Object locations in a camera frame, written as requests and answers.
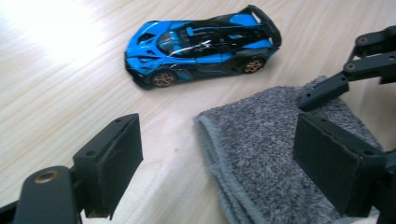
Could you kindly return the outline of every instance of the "car wheel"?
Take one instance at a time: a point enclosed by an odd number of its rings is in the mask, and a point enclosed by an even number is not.
[[[262,67],[264,67],[265,61],[263,59],[252,59],[245,63],[243,67],[243,73],[252,74],[259,71]]]
[[[152,84],[159,88],[169,87],[176,81],[176,76],[172,72],[161,71],[152,77]]]

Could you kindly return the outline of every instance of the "rear wing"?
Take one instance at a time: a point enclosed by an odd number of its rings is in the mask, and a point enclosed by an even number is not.
[[[274,22],[258,7],[248,5],[242,9],[239,13],[254,15],[260,19],[260,24],[264,29],[264,32],[271,38],[271,41],[275,48],[279,48],[282,44],[282,37],[279,30],[276,28]]]

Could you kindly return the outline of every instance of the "wood grain surface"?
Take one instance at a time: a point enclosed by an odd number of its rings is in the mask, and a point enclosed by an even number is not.
[[[144,91],[124,70],[123,52],[145,21],[207,19],[248,4],[265,11],[283,36],[258,73]],[[72,156],[111,120],[139,113],[145,160],[112,223],[226,223],[193,117],[336,74],[358,35],[396,24],[395,8],[392,0],[0,0],[0,206],[18,200],[28,175],[71,167]],[[396,86],[377,83],[354,82],[342,98],[392,149]]]

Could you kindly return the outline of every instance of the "gray towel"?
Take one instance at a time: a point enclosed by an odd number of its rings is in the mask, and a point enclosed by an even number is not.
[[[275,87],[199,114],[195,127],[219,201],[230,223],[349,223],[292,159],[305,87]],[[374,147],[375,138],[340,99],[312,114],[328,119]]]

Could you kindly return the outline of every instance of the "toy car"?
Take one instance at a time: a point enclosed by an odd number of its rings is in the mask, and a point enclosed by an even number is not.
[[[149,21],[131,38],[125,68],[143,89],[202,77],[251,74],[281,45],[258,7],[203,21]]]

